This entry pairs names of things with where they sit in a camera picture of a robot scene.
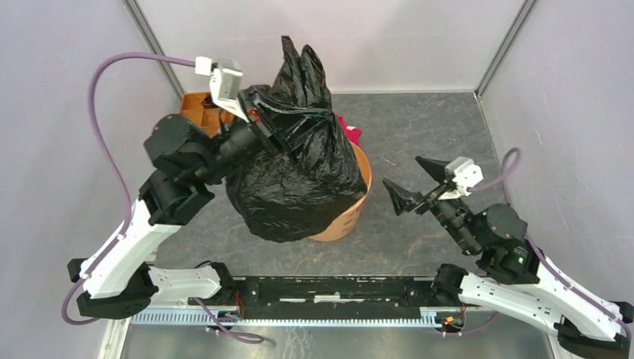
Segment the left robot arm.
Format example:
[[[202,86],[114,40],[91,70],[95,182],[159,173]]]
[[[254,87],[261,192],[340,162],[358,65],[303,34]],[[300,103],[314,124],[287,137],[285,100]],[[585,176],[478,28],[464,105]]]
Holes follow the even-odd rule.
[[[221,263],[194,269],[160,269],[147,257],[186,226],[238,167],[268,151],[294,159],[311,126],[311,112],[264,97],[258,87],[238,94],[236,117],[215,136],[181,114],[168,114],[145,141],[154,172],[140,187],[120,229],[89,258],[70,260],[76,303],[89,320],[126,319],[151,304],[212,299],[227,304],[233,278]]]

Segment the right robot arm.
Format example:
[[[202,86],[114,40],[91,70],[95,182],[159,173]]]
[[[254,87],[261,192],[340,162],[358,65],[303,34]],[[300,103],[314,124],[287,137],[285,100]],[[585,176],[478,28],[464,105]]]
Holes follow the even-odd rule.
[[[430,212],[478,273],[441,265],[431,285],[442,305],[473,304],[523,321],[581,358],[628,358],[633,306],[592,294],[558,269],[526,236],[527,223],[507,203],[473,212],[464,198],[481,188],[481,168],[466,157],[417,163],[437,182],[427,194],[383,179],[397,215]]]

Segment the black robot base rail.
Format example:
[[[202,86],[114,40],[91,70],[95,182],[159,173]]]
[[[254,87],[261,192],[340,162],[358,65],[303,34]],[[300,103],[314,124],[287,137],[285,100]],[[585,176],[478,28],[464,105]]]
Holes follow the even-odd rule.
[[[456,295],[414,276],[246,276],[213,263],[221,288],[208,306],[236,307],[240,319],[418,319],[424,308],[462,310]]]

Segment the black plastic trash bag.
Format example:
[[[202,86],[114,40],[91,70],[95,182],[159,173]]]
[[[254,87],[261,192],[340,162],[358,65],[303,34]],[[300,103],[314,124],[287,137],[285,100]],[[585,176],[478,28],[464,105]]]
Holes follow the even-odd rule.
[[[325,231],[365,193],[366,184],[333,110],[323,64],[308,44],[281,37],[283,64],[272,85],[251,85],[305,110],[307,140],[293,154],[259,151],[226,178],[227,196],[249,231],[282,243]]]

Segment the orange plastic trash bin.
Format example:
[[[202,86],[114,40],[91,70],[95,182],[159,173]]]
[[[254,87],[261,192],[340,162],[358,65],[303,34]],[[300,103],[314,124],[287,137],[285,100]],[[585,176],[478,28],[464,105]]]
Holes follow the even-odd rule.
[[[310,236],[310,239],[314,241],[332,242],[348,235],[358,222],[363,204],[370,192],[372,184],[372,170],[369,160],[367,159],[366,154],[356,144],[351,143],[351,146],[360,169],[360,174],[366,184],[366,193],[353,206],[335,218],[325,231],[317,235]]]

